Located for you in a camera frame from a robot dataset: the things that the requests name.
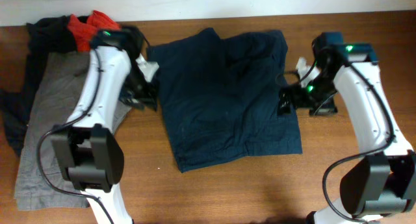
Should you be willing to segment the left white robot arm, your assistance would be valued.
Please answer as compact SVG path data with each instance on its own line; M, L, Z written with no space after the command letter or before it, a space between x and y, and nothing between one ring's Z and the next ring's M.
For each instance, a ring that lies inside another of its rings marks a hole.
M124 154L112 126L119 101L137 109L157 109L152 73L141 67L147 42L137 27L98 30L90 41L90 63L81 96L67 122L42 136L49 138L72 196L89 202L98 223L133 223L120 181Z

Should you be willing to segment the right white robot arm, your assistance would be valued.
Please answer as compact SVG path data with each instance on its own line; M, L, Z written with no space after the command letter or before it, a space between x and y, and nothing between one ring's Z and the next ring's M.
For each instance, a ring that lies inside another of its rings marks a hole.
M378 223L415 206L415 151L397 125L384 94L379 60L370 44L347 44L339 32L324 32L312 43L314 63L300 59L297 82L279 93L278 114L298 108L311 115L337 112L333 98L346 105L358 143L357 164L341 179L340 196L306 221Z

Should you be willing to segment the navy blue shorts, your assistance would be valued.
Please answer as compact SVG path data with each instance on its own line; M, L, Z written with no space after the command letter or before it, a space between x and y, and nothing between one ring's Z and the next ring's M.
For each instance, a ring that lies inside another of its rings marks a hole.
M278 114L287 50L279 30L222 39L212 28L148 49L181 172L302 152L296 114Z

